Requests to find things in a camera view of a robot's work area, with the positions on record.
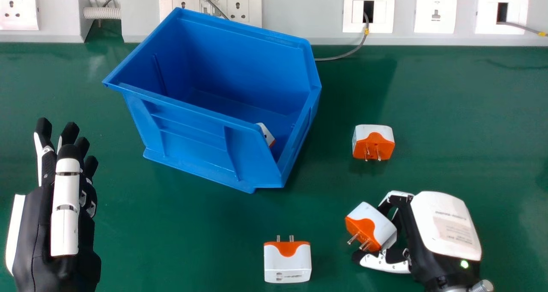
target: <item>blue storage container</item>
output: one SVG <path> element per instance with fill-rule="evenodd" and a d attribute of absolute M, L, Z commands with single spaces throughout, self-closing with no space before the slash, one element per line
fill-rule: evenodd
<path fill-rule="evenodd" d="M 247 193 L 285 185 L 321 91 L 307 40 L 184 9 L 103 83 L 124 96 L 145 158 Z"/>

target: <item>metal screw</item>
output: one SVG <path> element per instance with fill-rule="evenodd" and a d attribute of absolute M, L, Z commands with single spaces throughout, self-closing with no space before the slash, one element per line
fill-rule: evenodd
<path fill-rule="evenodd" d="M 482 280 L 474 284 L 468 292 L 493 292 L 494 290 L 493 284 L 489 280 Z"/>

